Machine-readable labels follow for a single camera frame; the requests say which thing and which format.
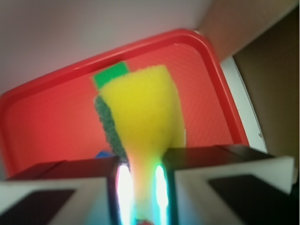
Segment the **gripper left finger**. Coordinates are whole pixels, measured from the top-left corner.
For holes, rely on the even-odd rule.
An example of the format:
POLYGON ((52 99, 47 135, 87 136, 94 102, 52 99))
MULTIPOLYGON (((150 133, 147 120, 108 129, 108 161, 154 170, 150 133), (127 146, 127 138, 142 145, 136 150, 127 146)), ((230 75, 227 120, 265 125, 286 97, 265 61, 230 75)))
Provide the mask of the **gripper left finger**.
POLYGON ((3 225, 129 225, 117 193, 120 161, 39 163, 0 183, 3 225))

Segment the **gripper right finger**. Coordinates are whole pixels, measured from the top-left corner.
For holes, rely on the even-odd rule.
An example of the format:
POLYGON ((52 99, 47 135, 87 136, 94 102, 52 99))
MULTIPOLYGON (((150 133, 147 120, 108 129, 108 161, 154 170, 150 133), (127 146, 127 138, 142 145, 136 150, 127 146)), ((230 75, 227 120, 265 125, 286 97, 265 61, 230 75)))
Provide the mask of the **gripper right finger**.
POLYGON ((293 225, 294 159, 243 145, 169 149, 170 225, 293 225))

